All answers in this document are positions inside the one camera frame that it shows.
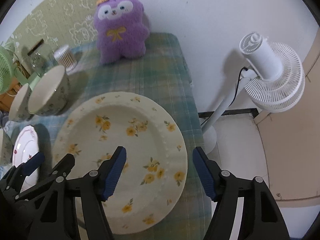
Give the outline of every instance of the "green fan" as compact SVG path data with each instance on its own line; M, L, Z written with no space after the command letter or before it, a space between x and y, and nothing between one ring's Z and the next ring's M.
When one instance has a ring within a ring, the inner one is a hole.
M31 89L34 88L40 77L33 73L28 79L13 63L13 54L15 51L14 43L8 43L4 47L0 46L0 94L8 91L13 76L17 78L21 85L28 83Z

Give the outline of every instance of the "metal screw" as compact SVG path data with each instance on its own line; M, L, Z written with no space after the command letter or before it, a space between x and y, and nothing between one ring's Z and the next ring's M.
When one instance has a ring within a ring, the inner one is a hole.
M229 171L221 171L221 175L224 177L229 177L230 176L230 172Z
M95 176L98 175L98 171L96 171L96 170L90 171L90 172L89 172L89 175L90 175L91 177L95 177Z
M262 182L263 182L263 178L261 178L261 177L259 177L259 176L257 176L257 177L255 178L255 180L256 180L256 182L258 182L258 183L262 183Z
M56 182L60 183L63 182L64 178L62 176L59 176L56 178Z

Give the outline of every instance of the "plush toy's leg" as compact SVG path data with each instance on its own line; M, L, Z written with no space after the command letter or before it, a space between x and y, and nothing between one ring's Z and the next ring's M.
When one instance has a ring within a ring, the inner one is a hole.
M137 57L143 56L145 52L146 52L146 46L144 42L141 42L137 44L132 44L128 48L123 48L121 51L121 54L126 58L137 58Z
M108 64L111 62L115 62L120 59L120 51L119 48L103 48L101 51L100 63Z

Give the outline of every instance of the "black power cord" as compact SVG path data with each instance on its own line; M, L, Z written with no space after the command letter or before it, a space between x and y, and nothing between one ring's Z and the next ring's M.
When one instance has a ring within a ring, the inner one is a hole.
M233 100L232 100L232 102L231 102L231 104L230 104L229 106L232 105L232 103L235 101L235 99L236 99L236 97L237 97L238 88L239 88L239 82L240 82L240 76L241 76L241 72L242 72L243 70L247 71L248 68L247 68L247 67L243 67L243 68L240 70L239 76L238 76L238 81L237 81L236 93L235 93L235 96L234 96L234 98L233 98ZM213 115L213 113L212 113L206 120L204 120L204 122L201 124L201 126L202 126L212 115Z

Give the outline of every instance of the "bowl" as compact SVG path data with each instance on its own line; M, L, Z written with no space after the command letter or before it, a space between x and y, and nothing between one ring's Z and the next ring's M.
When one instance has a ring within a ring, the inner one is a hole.
M37 83L28 102L31 114L49 116L58 114L68 102L70 90L66 68L53 67Z
M13 145L9 135L0 129L0 166L6 166L11 163Z
M23 87L18 91L15 96L9 112L9 120L15 122L22 122L31 117L28 111L28 101L31 95L31 88L28 84L23 85Z

